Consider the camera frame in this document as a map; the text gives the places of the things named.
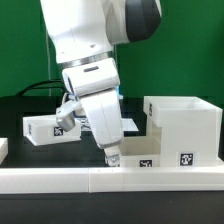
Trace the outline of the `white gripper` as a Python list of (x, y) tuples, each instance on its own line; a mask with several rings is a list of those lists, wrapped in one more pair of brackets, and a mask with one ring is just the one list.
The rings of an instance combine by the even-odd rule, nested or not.
[(91, 131), (99, 148), (105, 149), (108, 166), (119, 166), (119, 149), (123, 140), (120, 104), (116, 91), (103, 91), (80, 99)]

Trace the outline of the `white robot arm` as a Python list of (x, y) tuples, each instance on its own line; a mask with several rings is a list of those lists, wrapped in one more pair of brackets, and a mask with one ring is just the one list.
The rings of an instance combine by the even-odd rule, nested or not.
[(160, 0), (40, 0), (56, 62), (70, 100), (56, 110), (69, 131), (84, 114), (96, 144), (111, 149), (124, 134), (112, 52), (116, 45), (150, 38), (161, 22)]

